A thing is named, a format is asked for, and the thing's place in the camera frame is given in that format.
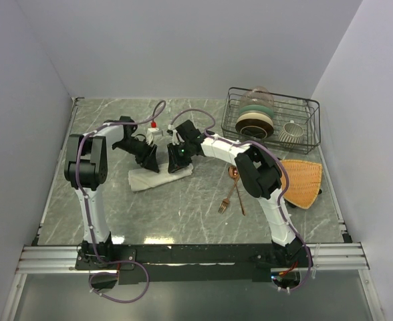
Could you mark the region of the white cloth napkin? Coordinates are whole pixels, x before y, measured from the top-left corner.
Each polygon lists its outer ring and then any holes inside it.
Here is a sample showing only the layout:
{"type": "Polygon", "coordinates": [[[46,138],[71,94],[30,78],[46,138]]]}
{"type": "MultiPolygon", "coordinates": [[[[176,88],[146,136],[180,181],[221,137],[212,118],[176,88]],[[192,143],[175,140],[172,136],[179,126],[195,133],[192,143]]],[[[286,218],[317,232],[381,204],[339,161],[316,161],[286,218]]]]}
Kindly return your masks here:
{"type": "Polygon", "coordinates": [[[192,175],[193,165],[179,169],[177,172],[168,172],[168,163],[159,165],[160,171],[155,173],[147,169],[133,169],[128,172],[128,182],[133,192],[145,191],[167,183],[177,181],[192,175]]]}

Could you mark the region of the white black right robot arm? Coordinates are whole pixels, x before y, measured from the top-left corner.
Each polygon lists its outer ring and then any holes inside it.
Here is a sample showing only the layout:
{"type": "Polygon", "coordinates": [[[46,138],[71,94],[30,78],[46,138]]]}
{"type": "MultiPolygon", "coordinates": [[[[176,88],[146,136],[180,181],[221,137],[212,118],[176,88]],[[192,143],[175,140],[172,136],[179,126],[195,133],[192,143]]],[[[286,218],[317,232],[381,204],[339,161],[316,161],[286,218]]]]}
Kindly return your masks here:
{"type": "Polygon", "coordinates": [[[214,132],[202,133],[187,120],[178,126],[168,125],[172,142],[168,144],[170,173],[192,162],[193,156],[206,156],[225,161],[237,168],[246,192],[258,200],[271,230],[272,243],[278,245],[275,259],[288,267],[304,255],[309,267],[311,252],[289,218],[283,195],[289,177],[279,159],[263,145],[228,140],[214,132]]]}

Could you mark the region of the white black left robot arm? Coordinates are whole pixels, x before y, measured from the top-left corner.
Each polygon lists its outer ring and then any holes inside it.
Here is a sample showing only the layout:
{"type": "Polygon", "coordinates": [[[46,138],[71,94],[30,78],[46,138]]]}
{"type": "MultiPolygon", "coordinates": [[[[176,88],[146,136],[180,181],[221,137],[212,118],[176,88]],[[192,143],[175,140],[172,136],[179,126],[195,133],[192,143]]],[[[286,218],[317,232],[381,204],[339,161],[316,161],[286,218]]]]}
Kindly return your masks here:
{"type": "Polygon", "coordinates": [[[135,135],[138,125],[129,116],[107,120],[99,128],[68,138],[64,177],[76,192],[84,222],[84,238],[79,251],[82,261],[101,269],[115,261],[112,234],[104,213],[102,185],[108,178],[108,153],[120,149],[135,157],[143,169],[159,173],[157,145],[135,135]]]}

